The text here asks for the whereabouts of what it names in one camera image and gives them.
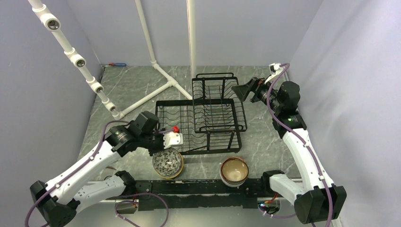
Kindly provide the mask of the red patterned bowl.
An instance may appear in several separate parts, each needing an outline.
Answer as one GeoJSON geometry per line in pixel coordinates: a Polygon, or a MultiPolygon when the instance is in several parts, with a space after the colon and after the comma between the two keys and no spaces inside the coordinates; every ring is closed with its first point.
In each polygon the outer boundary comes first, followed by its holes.
{"type": "Polygon", "coordinates": [[[184,159],[176,149],[168,148],[153,155],[152,166],[160,177],[174,179],[183,171],[184,159]]]}

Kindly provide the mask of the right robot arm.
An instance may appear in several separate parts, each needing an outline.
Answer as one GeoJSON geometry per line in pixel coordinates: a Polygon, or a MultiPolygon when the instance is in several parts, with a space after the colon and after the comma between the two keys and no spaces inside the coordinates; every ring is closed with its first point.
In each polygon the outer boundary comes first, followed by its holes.
{"type": "Polygon", "coordinates": [[[294,206],[295,216],[303,224],[330,223],[337,219],[347,193],[329,177],[311,144],[307,126],[297,110],[299,85],[285,81],[274,89],[271,82],[252,78],[232,90],[240,101],[245,101],[252,92],[252,103],[261,101],[268,107],[274,129],[290,150],[301,175],[302,184],[298,184],[281,170],[265,171],[261,176],[261,192],[284,197],[294,206]]]}

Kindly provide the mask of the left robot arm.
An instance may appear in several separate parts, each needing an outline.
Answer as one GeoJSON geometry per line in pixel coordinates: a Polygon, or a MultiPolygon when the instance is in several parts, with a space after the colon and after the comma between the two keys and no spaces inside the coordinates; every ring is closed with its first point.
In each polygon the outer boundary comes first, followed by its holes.
{"type": "Polygon", "coordinates": [[[95,184],[89,185],[88,181],[138,148],[160,152],[182,145],[183,135],[178,127],[166,129],[159,125],[159,118],[149,111],[141,112],[130,122],[112,120],[106,123],[90,152],[53,179],[36,181],[30,186],[34,203],[24,225],[29,226],[34,210],[40,212],[46,227],[64,227],[82,210],[104,199],[148,195],[138,192],[136,180],[127,171],[118,171],[95,184]]]}

